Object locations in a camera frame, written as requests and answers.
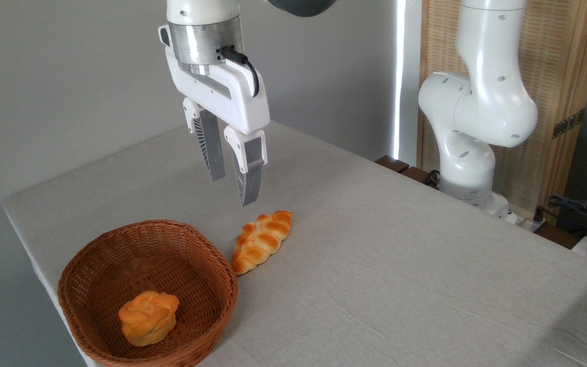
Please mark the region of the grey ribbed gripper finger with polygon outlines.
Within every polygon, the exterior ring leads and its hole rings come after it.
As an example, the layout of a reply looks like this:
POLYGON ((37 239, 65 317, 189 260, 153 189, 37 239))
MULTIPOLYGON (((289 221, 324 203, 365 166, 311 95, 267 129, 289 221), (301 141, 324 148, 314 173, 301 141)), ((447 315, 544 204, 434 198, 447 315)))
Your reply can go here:
POLYGON ((248 206, 258 199, 262 168, 268 163, 265 133, 259 130, 245 135, 227 126, 224 137, 232 151, 240 203, 248 206))
POLYGON ((188 131, 196 136, 210 180, 226 176, 218 118, 191 98, 184 98, 182 109, 188 131))

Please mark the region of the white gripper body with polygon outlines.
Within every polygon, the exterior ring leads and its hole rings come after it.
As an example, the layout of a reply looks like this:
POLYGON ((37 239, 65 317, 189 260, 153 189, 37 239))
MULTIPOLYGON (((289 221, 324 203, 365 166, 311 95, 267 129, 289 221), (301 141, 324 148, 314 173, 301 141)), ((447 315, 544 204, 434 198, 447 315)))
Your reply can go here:
POLYGON ((189 72, 173 52, 168 25, 158 29, 165 45, 166 60, 176 89, 244 135, 263 129, 270 123, 263 79, 258 71, 233 60, 210 65, 208 75, 189 72))

